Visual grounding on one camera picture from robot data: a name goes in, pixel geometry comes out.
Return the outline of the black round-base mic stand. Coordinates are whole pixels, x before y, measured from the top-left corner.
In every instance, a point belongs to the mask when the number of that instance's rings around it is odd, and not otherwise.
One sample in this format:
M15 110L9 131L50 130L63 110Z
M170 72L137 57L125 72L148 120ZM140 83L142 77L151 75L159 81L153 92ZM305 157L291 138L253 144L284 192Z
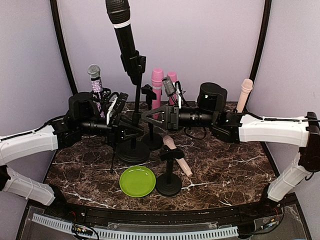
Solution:
M155 188L159 194L165 197L173 197L182 189L181 178L173 173L175 154L176 151L170 150L166 145L159 153L161 161L166 161L166 172L156 178Z

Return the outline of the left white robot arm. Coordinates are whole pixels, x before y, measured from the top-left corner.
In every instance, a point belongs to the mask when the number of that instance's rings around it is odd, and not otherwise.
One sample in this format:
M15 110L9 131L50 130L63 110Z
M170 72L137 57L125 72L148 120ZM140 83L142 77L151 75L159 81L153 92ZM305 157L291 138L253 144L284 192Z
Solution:
M80 92L69 98L65 115L55 117L37 129L1 137L1 191L50 206L58 217L67 218L71 208L65 203L65 197L58 187L19 174L8 163L40 152L69 148L84 135L105 137L107 144L112 147L142 136L143 129L121 114L127 98L126 93L117 93L108 104L106 117L102 118L93 94Z

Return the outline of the black handheld microphone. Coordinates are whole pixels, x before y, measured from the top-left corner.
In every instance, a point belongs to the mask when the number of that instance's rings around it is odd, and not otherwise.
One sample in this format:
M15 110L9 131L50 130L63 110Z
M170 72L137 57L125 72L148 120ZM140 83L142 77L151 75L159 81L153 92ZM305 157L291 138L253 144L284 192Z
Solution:
M146 68L146 57L136 50L131 29L131 12L127 0L106 0L108 17L113 24L120 48L120 58L125 72L133 85L142 82L142 74Z

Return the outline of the small pale pink microphone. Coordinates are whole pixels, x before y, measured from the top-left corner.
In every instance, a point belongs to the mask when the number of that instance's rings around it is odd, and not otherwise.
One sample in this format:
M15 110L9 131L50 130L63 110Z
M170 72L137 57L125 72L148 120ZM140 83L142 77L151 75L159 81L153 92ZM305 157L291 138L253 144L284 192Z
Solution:
M236 111L238 113L241 113L244 110L248 96L251 93L252 89L253 81L249 78L245 78L241 84L241 92L236 106Z

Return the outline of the black stand for pink microphone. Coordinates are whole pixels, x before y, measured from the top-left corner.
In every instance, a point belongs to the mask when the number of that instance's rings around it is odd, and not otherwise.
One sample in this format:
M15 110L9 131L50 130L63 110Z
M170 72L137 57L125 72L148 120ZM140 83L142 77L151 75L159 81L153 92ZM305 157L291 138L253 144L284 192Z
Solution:
M148 105L148 110L152 109L152 101L157 99L153 88L146 84L141 88L141 93L145 95L145 101ZM142 142L145 143L150 151L159 150L163 146L162 137L158 133L154 133L154 125L148 123L149 133L142 137Z

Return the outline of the large pale pink microphone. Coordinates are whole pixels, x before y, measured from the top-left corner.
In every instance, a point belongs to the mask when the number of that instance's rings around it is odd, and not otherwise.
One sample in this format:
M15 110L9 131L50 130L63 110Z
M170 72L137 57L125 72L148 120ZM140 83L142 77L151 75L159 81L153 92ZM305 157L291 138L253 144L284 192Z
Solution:
M170 150L175 150L175 160L179 164L180 168L184 172L187 177L191 177L193 175L191 168L187 164L186 160L184 159L183 152L177 149L175 142L172 137L169 135L165 135L163 137L163 144L167 146Z

